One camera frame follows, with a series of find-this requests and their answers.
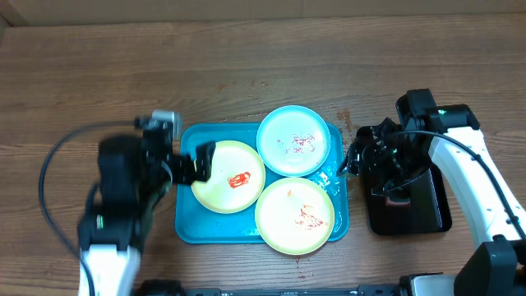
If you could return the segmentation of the yellow plate with red stain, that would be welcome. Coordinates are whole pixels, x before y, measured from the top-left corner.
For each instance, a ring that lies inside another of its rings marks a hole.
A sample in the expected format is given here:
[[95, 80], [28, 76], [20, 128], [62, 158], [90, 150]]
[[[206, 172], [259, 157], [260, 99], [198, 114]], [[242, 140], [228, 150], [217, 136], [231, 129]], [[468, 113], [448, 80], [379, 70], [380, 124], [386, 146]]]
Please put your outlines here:
[[207, 182], [191, 185], [195, 198], [208, 210], [232, 214], [251, 206], [265, 186], [265, 165], [259, 154], [240, 141], [219, 141]]

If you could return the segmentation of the light blue plate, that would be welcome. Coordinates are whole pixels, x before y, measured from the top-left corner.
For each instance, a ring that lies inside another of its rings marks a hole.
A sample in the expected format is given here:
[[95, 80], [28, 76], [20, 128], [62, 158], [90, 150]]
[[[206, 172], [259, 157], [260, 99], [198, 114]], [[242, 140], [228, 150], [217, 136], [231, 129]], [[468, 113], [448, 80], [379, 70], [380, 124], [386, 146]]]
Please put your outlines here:
[[314, 173], [330, 153], [330, 132], [325, 120], [301, 105], [270, 112], [256, 132], [256, 149], [264, 164], [285, 177]]

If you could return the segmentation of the pink sponge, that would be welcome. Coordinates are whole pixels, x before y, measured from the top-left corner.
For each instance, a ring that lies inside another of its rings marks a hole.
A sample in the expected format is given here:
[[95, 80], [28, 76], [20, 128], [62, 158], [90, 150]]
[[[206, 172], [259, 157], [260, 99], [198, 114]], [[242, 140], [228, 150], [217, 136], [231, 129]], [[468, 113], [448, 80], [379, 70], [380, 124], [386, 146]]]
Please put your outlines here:
[[410, 200], [408, 198], [387, 197], [385, 199], [385, 204], [387, 206], [409, 206]]

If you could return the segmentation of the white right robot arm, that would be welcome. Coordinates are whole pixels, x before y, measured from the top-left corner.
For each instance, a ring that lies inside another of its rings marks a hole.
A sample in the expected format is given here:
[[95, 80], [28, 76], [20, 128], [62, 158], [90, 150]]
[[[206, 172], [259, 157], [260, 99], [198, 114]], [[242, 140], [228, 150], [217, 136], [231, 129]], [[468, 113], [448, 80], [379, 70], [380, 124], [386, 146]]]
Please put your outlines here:
[[465, 104], [439, 106], [429, 89], [395, 103], [399, 122], [361, 127], [337, 174], [361, 178], [386, 206], [436, 199], [448, 183], [468, 222], [474, 253], [457, 275], [405, 275], [396, 295], [523, 295], [525, 209], [494, 164], [480, 123]]

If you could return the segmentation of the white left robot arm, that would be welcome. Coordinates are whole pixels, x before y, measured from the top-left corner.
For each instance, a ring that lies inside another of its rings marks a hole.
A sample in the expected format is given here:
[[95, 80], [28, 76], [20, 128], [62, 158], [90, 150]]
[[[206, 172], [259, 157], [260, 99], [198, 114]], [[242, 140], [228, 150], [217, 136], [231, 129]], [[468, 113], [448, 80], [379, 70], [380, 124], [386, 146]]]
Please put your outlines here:
[[80, 295], [129, 295], [141, 264], [154, 209], [175, 184], [210, 179], [216, 144], [194, 155], [173, 153], [172, 122], [136, 122], [142, 136], [117, 134], [99, 143], [100, 180], [77, 225]]

